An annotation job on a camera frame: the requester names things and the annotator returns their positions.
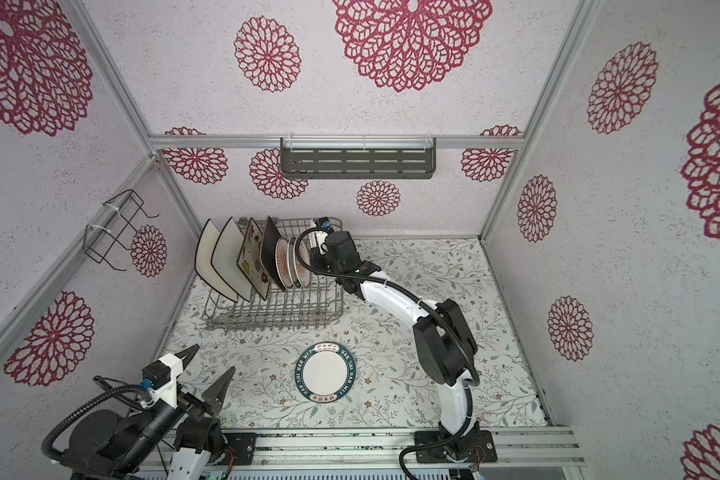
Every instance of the wire dish rack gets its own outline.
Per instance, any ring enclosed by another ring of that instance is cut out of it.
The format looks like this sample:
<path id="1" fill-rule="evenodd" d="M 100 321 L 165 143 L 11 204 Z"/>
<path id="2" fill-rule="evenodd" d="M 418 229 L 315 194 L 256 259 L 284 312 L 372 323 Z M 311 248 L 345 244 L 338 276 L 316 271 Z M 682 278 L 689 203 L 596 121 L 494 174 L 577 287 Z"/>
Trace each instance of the wire dish rack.
<path id="1" fill-rule="evenodd" d="M 342 229 L 342 222 L 329 218 L 334 230 Z M 248 219 L 237 221 L 238 227 L 248 227 Z M 314 226 L 312 219 L 291 218 L 281 220 L 272 218 L 280 234 L 286 238 L 298 236 L 307 228 Z M 266 224 L 256 220 L 263 230 Z M 210 330 L 254 330 L 264 328 L 320 328 L 335 321 L 344 313 L 344 289 L 328 276 L 312 274 L 309 286 L 291 288 L 285 292 L 274 283 L 269 289 L 266 300 L 253 292 L 251 301 L 239 299 L 231 302 L 215 290 L 211 290 L 206 299 L 202 319 Z"/>

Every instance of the leaf pattern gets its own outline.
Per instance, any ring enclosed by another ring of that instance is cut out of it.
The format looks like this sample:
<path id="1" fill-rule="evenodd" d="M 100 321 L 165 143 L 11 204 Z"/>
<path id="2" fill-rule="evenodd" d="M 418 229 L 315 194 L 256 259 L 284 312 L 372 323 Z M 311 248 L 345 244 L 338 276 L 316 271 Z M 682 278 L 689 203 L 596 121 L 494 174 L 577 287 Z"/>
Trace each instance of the leaf pattern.
<path id="1" fill-rule="evenodd" d="M 473 397 L 482 426 L 547 424 L 477 240 L 358 240 L 357 247 L 405 288 L 459 304 L 480 346 Z M 376 306 L 345 295 L 344 314 L 325 329 L 227 332 L 202 320 L 209 292 L 195 282 L 167 350 L 200 344 L 191 373 L 179 378 L 196 395 L 237 368 L 220 414 L 225 428 L 437 425 L 438 395 L 418 364 L 412 332 Z M 349 395 L 327 404 L 301 396 L 293 378 L 298 356 L 320 341 L 346 345 L 358 366 Z"/>

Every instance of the black mounting plate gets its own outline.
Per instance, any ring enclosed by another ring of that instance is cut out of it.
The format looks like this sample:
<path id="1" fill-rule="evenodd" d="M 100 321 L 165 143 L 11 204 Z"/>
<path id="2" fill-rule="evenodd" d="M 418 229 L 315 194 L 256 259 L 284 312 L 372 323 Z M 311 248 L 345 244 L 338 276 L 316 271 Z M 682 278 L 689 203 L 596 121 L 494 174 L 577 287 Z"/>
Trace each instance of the black mounting plate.
<path id="1" fill-rule="evenodd" d="M 414 444 L 417 446 L 426 443 L 435 443 L 440 440 L 440 432 L 433 430 L 414 432 L 413 439 Z M 498 461 L 494 438 L 488 430 L 480 430 L 478 433 L 478 439 L 474 444 L 482 447 L 485 451 L 485 458 L 483 458 L 483 453 L 480 451 L 480 448 L 473 446 L 470 450 L 469 456 L 462 460 L 463 463 L 477 463 L 478 452 L 480 452 L 480 461 L 482 463 L 495 463 Z M 421 450 L 420 452 L 416 452 L 416 461 L 419 463 L 449 463 L 451 460 L 445 456 L 443 447 L 438 447 L 433 450 Z"/>
<path id="2" fill-rule="evenodd" d="M 226 443 L 235 451 L 235 461 L 233 465 L 247 466 L 253 462 L 253 451 L 256 450 L 256 434 L 255 433 L 225 433 Z M 214 465 L 228 466 L 230 464 L 230 454 L 224 452 L 218 462 Z"/>

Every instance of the metal wire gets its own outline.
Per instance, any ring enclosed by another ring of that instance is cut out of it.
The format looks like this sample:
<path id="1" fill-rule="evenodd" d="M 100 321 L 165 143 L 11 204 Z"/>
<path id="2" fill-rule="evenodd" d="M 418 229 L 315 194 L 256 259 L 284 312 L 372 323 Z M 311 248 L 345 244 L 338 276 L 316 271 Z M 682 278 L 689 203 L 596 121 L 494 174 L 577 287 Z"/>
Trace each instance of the metal wire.
<path id="1" fill-rule="evenodd" d="M 280 220 L 272 218 L 280 234 L 286 238 L 298 236 L 314 226 L 309 218 Z M 342 222 L 330 218 L 335 230 L 342 229 Z M 265 221 L 257 220 L 260 228 Z M 237 221 L 241 228 L 248 226 L 248 219 Z M 344 313 L 344 289 L 333 278 L 312 275 L 309 286 L 287 289 L 281 292 L 276 286 L 269 289 L 266 300 L 253 293 L 251 301 L 239 299 L 231 302 L 211 290 L 206 298 L 201 318 L 210 330 L 254 330 L 264 328 L 320 328 L 337 320 Z"/>

